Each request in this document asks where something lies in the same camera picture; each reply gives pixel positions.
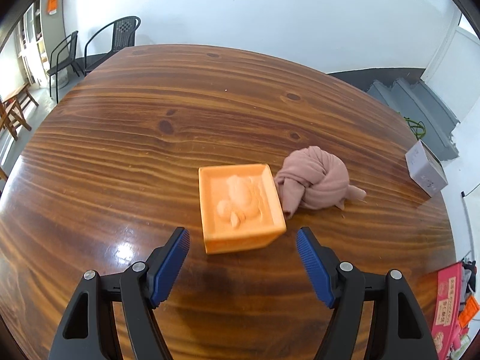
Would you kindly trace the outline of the pink storage box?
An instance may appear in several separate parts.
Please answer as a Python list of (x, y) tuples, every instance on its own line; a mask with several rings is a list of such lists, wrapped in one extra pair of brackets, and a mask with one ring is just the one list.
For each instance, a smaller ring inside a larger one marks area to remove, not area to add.
[(463, 267), (457, 262), (438, 272), (438, 288), (432, 337), (439, 360), (448, 359), (452, 350), (461, 347), (462, 327), (459, 325)]

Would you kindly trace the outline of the small orange studded cube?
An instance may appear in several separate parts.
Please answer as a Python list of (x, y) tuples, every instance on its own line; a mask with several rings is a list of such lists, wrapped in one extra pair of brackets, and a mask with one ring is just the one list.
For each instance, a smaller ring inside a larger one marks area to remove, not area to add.
[(473, 317), (479, 312), (479, 303), (475, 296), (470, 296), (465, 303), (464, 309), (460, 312), (458, 322), (461, 328), (466, 328)]

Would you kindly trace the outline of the grey tin box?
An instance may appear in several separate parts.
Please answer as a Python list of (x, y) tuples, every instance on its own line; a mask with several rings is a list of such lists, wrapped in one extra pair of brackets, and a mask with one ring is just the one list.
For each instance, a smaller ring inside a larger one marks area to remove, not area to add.
[(441, 162), (422, 140), (413, 145), (405, 159), (411, 179), (430, 197), (448, 185)]

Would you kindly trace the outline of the dusty pink knotted stocking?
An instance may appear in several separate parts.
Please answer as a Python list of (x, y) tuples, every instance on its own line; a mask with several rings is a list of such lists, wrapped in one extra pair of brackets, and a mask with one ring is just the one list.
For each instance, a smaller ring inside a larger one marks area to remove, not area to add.
[(299, 209), (344, 208), (346, 200), (364, 200), (366, 191), (350, 183), (345, 163), (336, 155), (311, 145), (290, 153), (274, 181), (283, 214)]

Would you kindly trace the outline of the large light orange toy cube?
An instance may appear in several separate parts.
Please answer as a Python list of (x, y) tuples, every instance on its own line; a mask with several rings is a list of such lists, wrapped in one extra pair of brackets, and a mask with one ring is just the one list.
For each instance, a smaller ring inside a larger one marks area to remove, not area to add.
[(267, 164), (199, 168), (199, 205), (207, 254), (263, 248), (287, 230)]

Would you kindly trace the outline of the wooden chair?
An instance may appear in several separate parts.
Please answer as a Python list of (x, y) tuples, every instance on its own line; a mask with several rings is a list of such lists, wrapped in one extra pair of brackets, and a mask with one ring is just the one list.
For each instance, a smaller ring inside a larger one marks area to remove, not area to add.
[(1, 103), (1, 128), (5, 128), (15, 141), (18, 140), (16, 129), (23, 127), (31, 131), (31, 126), (27, 123), (20, 103), (16, 97)]

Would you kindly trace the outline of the grey staircase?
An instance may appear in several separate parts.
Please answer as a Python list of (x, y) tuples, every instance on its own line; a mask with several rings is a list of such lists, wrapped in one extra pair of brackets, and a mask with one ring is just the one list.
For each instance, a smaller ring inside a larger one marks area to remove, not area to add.
[(452, 132), (459, 120), (421, 79), (421, 68), (383, 67), (333, 72), (331, 75), (366, 92), (404, 117), (422, 121), (422, 141), (441, 161), (459, 156)]

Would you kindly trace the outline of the wooden bench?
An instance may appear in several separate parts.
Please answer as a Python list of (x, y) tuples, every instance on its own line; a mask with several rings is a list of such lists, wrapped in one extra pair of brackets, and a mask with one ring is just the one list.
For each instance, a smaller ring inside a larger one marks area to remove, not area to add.
[(5, 99), (1, 100), (2, 105), (6, 107), (7, 105), (10, 105), (14, 101), (17, 101), (23, 111), (26, 109), (26, 107), (30, 103), (33, 103), (37, 107), (38, 102), (30, 93), (29, 87), (30, 87), (29, 84), (24, 84), (18, 87), (11, 94), (9, 94)]

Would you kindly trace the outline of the black metal chair far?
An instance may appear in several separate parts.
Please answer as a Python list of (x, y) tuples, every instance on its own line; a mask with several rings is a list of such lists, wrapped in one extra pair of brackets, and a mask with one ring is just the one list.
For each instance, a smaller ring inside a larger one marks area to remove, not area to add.
[(55, 77), (55, 101), (59, 103), (59, 73), (71, 67), (73, 72), (80, 77), (84, 75), (84, 69), (77, 61), (77, 38), (75, 30), (64, 38), (49, 54), (50, 68), (46, 72), (49, 77), (49, 96), (52, 96), (52, 77)]

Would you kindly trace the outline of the black metal chair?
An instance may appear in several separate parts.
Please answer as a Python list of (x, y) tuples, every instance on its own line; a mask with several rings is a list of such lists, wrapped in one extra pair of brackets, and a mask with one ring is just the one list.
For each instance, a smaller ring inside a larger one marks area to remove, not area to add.
[[(141, 25), (141, 19), (138, 16), (125, 16), (104, 25), (94, 33), (85, 44), (83, 56), (83, 73), (86, 77), (99, 65), (107, 61), (110, 57), (124, 48), (134, 47), (136, 32)], [(109, 51), (98, 55), (89, 54), (89, 46), (98, 39), (107, 29), (112, 30), (112, 42)]]
[(80, 77), (84, 75), (84, 69), (77, 61), (77, 38), (75, 30), (64, 38), (49, 54), (50, 68), (46, 72), (49, 77), (49, 96), (52, 96), (52, 77), (55, 77), (55, 101), (59, 103), (59, 73), (71, 67), (73, 72)]

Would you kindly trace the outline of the white shelf cabinet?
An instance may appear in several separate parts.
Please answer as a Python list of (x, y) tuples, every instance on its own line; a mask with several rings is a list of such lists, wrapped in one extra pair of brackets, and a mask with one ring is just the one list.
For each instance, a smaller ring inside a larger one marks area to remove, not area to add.
[(46, 88), (50, 53), (66, 37), (63, 0), (35, 0), (18, 22), (15, 35), (28, 82)]

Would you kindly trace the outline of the black metal chair near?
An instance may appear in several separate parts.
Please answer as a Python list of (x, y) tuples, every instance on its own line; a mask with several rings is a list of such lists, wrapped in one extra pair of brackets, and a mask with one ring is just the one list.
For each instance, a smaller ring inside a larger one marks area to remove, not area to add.
[[(124, 48), (134, 47), (136, 32), (141, 25), (141, 19), (138, 16), (125, 16), (104, 25), (94, 33), (85, 44), (83, 56), (83, 73), (86, 77), (99, 65), (107, 61), (110, 57)], [(98, 55), (89, 54), (89, 46), (98, 39), (107, 29), (112, 30), (112, 42), (109, 51)]]

